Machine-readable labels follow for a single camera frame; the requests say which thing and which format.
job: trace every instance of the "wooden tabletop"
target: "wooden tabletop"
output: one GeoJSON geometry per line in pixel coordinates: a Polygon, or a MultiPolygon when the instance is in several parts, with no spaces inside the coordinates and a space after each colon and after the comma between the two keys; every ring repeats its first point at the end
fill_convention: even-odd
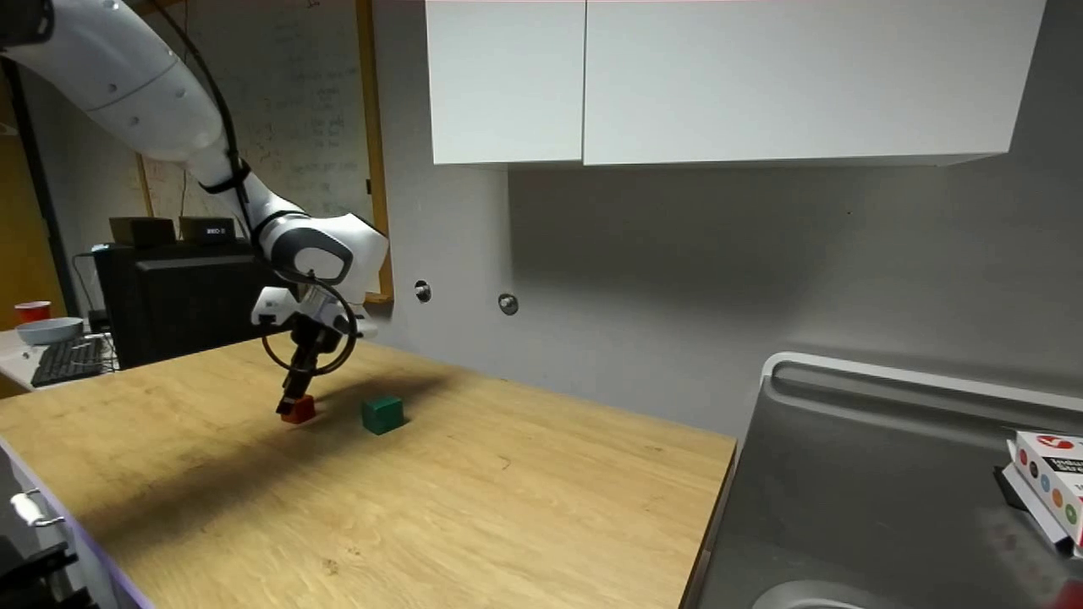
{"type": "Polygon", "coordinates": [[[734,443],[358,343],[273,417],[244,340],[0,403],[0,437],[156,606],[678,606],[734,443]],[[372,437],[358,404],[402,395],[372,437]]]}

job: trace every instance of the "door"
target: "door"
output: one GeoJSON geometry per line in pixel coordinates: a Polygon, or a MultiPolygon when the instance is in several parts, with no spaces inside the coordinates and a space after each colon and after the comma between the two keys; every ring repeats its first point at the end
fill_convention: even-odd
{"type": "Polygon", "coordinates": [[[0,76],[0,327],[15,327],[17,302],[55,302],[66,307],[55,252],[32,182],[12,81],[0,76]]]}

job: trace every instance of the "green block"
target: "green block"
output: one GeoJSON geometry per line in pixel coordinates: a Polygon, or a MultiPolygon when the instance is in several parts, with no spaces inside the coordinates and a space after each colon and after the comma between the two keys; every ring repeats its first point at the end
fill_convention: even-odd
{"type": "Polygon", "coordinates": [[[364,421],[370,431],[391,431],[408,421],[402,400],[382,395],[364,404],[364,421]]]}

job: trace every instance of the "gray wall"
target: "gray wall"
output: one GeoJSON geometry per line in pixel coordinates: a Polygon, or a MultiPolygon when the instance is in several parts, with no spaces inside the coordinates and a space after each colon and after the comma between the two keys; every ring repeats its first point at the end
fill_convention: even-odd
{"type": "Polygon", "coordinates": [[[425,7],[375,7],[386,340],[730,431],[778,347],[1083,380],[1083,2],[1050,2],[1001,159],[513,173],[431,166],[425,7]]]}

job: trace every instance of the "upper cabinet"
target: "upper cabinet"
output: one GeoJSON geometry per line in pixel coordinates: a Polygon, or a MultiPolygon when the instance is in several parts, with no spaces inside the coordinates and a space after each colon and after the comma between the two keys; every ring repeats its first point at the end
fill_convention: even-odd
{"type": "Polygon", "coordinates": [[[431,0],[436,162],[1011,146],[1047,0],[431,0]]]}
{"type": "Polygon", "coordinates": [[[587,162],[989,155],[1043,0],[591,0],[587,162]]]}
{"type": "Polygon", "coordinates": [[[426,0],[434,162],[584,159],[587,0],[426,0]]]}

